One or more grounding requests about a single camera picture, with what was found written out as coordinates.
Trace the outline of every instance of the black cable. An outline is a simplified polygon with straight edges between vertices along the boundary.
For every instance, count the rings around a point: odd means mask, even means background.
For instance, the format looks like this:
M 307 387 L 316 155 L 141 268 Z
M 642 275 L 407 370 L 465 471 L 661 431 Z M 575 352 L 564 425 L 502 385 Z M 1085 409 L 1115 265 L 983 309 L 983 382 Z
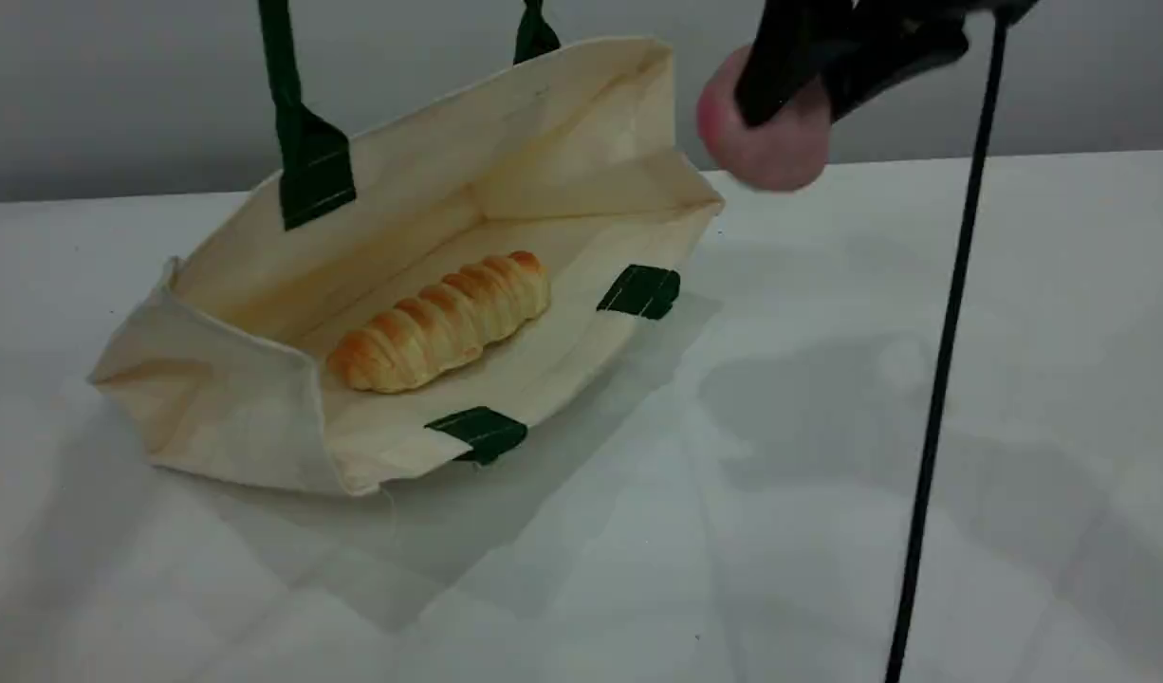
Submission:
M 982 172 L 985 170 L 985 154 L 991 145 L 991 129 L 994 126 L 994 108 L 999 100 L 999 83 L 1003 79 L 1003 52 L 1007 43 L 1007 21 L 994 17 L 994 42 L 991 47 L 991 73 L 985 83 L 985 99 L 977 124 L 977 142 L 973 143 L 973 161 L 965 193 L 965 211 L 957 239 L 957 261 L 949 286 L 949 304 L 944 308 L 944 325 L 940 334 L 940 354 L 936 357 L 936 377 L 928 406 L 928 427 L 923 434 L 923 457 L 919 462 L 919 483 L 914 489 L 914 506 L 911 511 L 911 533 L 906 541 L 906 563 L 902 569 L 902 591 L 898 597 L 898 617 L 893 621 L 893 642 L 890 645 L 885 683 L 898 683 L 906 659 L 906 643 L 911 635 L 911 618 L 914 613 L 915 588 L 919 586 L 919 565 L 923 561 L 923 529 L 928 525 L 928 504 L 932 501 L 932 481 L 936 471 L 936 449 L 940 444 L 940 427 L 944 417 L 944 397 L 949 392 L 949 370 L 954 362 L 954 344 L 957 342 L 959 308 L 965 293 L 965 275 L 969 269 L 969 251 L 973 242 L 973 225 L 977 221 L 977 204 L 982 194 Z

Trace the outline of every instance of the canvas tote bag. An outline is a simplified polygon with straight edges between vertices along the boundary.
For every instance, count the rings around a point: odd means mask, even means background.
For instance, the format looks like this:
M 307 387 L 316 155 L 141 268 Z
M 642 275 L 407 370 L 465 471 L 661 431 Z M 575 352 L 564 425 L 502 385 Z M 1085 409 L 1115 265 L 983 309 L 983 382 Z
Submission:
M 492 462 L 666 315 L 723 206 L 676 149 L 670 49 L 556 49 L 528 0 L 516 65 L 351 138 L 302 104 L 286 0 L 259 5 L 283 170 L 164 264 L 91 383 L 154 464 L 221 481 L 361 496 Z M 478 362 L 395 394 L 326 371 L 342 334 L 519 249 L 551 306 Z

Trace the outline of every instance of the green fabric tab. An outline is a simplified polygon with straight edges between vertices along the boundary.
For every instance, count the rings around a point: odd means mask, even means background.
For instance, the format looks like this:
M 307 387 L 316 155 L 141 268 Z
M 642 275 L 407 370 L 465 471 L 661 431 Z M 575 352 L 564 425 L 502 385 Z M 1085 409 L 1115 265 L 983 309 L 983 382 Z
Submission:
M 295 34 L 286 0 L 257 0 L 265 69 L 270 73 L 283 173 L 278 191 L 286 229 L 317 219 L 357 198 L 350 138 L 302 102 Z
M 521 444 L 527 437 L 526 424 L 508 419 L 485 406 L 436 419 L 427 424 L 426 428 L 449 434 L 471 446 L 472 450 L 459 455 L 456 461 L 481 465 L 493 464 L 500 455 Z
M 513 47 L 513 63 L 521 64 L 561 47 L 561 38 L 543 17 L 543 0 L 523 0 L 527 6 L 518 22 L 518 38 Z
M 676 271 L 630 264 L 599 301 L 599 311 L 619 311 L 661 320 L 678 298 L 680 284 L 682 278 Z

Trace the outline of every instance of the croissant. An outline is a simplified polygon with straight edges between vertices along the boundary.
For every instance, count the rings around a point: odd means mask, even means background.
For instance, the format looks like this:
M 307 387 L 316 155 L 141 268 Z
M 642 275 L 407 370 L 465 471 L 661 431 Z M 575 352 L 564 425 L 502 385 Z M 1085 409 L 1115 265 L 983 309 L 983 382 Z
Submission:
M 475 362 L 548 303 L 548 272 L 534 254 L 487 256 L 347 333 L 327 367 L 351 389 L 408 392 Z

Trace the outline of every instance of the white tabletop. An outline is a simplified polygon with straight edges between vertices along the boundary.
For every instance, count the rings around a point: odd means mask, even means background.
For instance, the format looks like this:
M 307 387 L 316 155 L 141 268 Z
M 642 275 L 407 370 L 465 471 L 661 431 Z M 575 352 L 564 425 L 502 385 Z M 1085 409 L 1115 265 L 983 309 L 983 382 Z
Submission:
M 0 682 L 880 681 L 968 163 L 728 208 L 520 449 L 152 470 L 84 384 L 240 194 L 0 206 Z M 908 682 L 1163 681 L 1163 151 L 992 159 Z

